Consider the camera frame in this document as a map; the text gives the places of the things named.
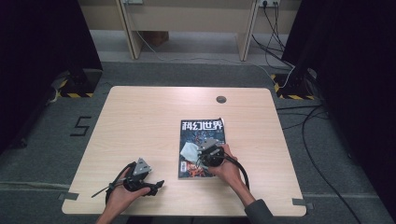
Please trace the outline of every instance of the magazine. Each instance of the magazine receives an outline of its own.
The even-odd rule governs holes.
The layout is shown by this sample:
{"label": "magazine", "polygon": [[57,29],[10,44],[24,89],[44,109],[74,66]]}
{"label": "magazine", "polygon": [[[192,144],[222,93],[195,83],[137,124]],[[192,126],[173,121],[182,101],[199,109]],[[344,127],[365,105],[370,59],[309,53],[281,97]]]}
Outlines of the magazine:
{"label": "magazine", "polygon": [[225,144],[223,119],[183,119],[180,122],[178,178],[214,176],[196,158],[196,149],[209,138],[219,140],[219,145]]}

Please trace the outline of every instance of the black curtain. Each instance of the black curtain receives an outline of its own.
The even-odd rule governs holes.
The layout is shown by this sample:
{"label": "black curtain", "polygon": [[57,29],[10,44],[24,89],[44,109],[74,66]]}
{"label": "black curtain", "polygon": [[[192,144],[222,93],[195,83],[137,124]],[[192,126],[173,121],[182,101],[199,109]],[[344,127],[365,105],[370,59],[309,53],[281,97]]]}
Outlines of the black curtain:
{"label": "black curtain", "polygon": [[396,220],[396,2],[343,1],[332,26],[314,22],[323,6],[303,0],[284,59],[297,63],[311,31],[327,32],[309,52],[309,67],[349,152]]}
{"label": "black curtain", "polygon": [[52,81],[102,70],[77,0],[0,3],[0,152],[28,132]]}

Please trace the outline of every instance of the black sleeve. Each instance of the black sleeve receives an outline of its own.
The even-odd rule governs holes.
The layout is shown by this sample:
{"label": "black sleeve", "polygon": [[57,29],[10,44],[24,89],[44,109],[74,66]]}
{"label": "black sleeve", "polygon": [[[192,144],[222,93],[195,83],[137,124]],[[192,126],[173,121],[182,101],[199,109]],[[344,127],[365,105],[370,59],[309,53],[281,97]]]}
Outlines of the black sleeve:
{"label": "black sleeve", "polygon": [[272,223],[273,221],[273,215],[262,199],[248,205],[245,213],[252,224]]}

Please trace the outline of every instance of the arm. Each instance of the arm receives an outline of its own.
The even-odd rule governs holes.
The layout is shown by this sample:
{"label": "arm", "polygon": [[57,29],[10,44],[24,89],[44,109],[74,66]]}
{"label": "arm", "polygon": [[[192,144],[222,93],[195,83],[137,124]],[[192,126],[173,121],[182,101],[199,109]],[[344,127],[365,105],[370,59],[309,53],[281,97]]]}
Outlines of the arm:
{"label": "arm", "polygon": [[[127,169],[120,178],[124,178],[129,169]],[[119,214],[121,214],[129,205],[138,197],[149,193],[150,188],[143,188],[134,192],[128,191],[122,184],[116,186],[108,198],[106,208],[102,215],[96,220],[96,224],[111,223]]]}
{"label": "arm", "polygon": [[[231,153],[228,145],[223,145],[222,147],[224,148],[225,153],[237,160],[237,158]],[[244,182],[242,182],[239,169],[230,161],[224,160],[221,166],[209,167],[208,171],[230,185],[236,195],[238,195],[242,204],[245,206],[245,212],[252,223],[264,223],[273,217],[263,200],[256,201],[248,190],[248,187]]]}

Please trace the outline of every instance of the table top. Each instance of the table top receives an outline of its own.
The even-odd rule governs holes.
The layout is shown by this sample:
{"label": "table top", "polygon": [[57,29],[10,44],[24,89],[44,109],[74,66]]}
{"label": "table top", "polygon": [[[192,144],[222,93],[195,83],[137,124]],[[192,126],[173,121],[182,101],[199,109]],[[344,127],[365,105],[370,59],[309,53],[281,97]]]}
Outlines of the table top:
{"label": "table top", "polygon": [[[226,97],[224,104],[218,96]],[[293,205],[302,193],[291,163],[271,92],[255,88],[114,87],[93,130],[70,193],[66,214],[101,214],[103,192],[132,161],[143,158],[152,171],[145,179],[165,180],[156,196],[138,198],[125,215],[245,216],[236,194],[217,177],[178,179],[180,121],[224,119],[226,142],[247,171],[250,191],[274,216],[300,217]]]}

